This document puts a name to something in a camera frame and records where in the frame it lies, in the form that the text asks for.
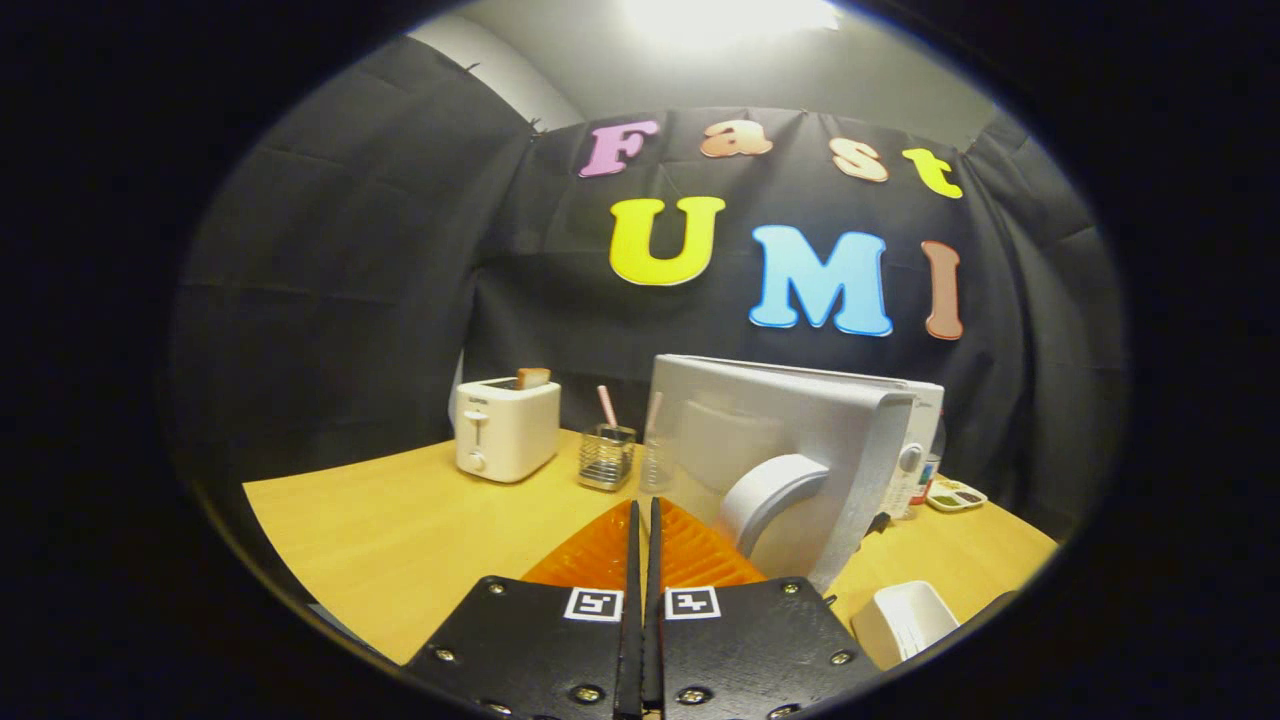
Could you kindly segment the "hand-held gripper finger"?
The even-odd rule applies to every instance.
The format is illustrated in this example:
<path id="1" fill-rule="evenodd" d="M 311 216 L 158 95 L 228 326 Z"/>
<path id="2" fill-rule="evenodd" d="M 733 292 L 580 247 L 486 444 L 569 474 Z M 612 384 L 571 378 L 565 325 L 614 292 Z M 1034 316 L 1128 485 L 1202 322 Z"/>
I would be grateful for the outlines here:
<path id="1" fill-rule="evenodd" d="M 406 664 L 488 719 L 641 714 L 639 506 L 623 501 L 520 578 L 480 578 Z"/>
<path id="2" fill-rule="evenodd" d="M 800 719 L 879 675 L 808 579 L 767 577 L 667 498 L 650 506 L 645 702 L 664 719 Z"/>

